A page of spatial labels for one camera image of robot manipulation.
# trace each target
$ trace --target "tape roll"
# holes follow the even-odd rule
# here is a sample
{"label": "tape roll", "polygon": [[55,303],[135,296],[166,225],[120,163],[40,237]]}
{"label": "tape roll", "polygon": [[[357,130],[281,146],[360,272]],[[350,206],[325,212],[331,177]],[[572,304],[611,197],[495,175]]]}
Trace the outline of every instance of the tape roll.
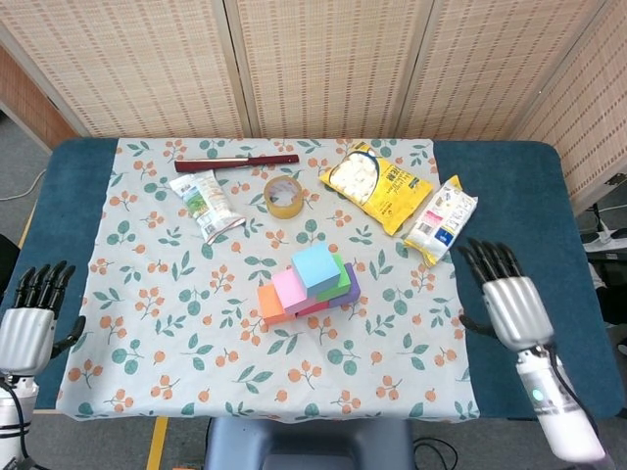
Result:
{"label": "tape roll", "polygon": [[292,218],[303,208],[303,188],[290,176],[278,176],[265,185],[264,199],[276,218]]}

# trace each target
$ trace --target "stacked blocks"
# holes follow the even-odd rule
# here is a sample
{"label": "stacked blocks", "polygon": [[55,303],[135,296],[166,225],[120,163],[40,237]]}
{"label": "stacked blocks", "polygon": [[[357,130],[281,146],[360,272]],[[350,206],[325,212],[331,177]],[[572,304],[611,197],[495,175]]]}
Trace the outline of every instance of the stacked blocks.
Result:
{"label": "stacked blocks", "polygon": [[265,323],[289,321],[296,316],[350,304],[361,294],[353,266],[316,244],[292,257],[292,269],[272,276],[258,290]]}

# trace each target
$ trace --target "red knife handle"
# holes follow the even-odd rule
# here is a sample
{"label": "red knife handle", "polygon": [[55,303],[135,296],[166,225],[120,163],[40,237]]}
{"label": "red knife handle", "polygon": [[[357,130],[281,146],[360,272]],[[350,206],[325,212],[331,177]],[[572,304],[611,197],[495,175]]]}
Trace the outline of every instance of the red knife handle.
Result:
{"label": "red knife handle", "polygon": [[275,155],[269,157],[252,157],[250,159],[202,159],[202,160],[176,160],[174,169],[179,173],[193,173],[208,169],[236,168],[239,166],[280,165],[297,164],[298,155]]}

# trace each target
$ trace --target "snack bag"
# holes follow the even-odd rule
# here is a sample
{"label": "snack bag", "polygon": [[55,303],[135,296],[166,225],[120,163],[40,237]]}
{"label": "snack bag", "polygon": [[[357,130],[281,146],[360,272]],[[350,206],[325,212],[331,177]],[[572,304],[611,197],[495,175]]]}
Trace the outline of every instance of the snack bag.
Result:
{"label": "snack bag", "polygon": [[209,245],[220,233],[246,221],[246,217],[231,210],[212,169],[176,178],[169,187],[183,199]]}
{"label": "snack bag", "polygon": [[453,176],[433,195],[411,228],[405,245],[416,248],[426,264],[433,266],[456,240],[477,201],[461,190],[458,176]]}
{"label": "snack bag", "polygon": [[374,217],[388,235],[394,235],[433,188],[377,157],[364,142],[353,146],[342,162],[320,179]]}

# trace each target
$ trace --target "orange block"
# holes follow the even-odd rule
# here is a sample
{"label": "orange block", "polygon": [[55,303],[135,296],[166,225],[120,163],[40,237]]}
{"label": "orange block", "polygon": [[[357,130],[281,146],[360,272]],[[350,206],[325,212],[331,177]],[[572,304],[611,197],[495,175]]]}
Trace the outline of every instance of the orange block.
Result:
{"label": "orange block", "polygon": [[267,325],[290,321],[294,319],[294,315],[285,312],[281,300],[276,294],[273,284],[266,284],[257,289],[259,297],[259,305],[262,309],[262,317]]}

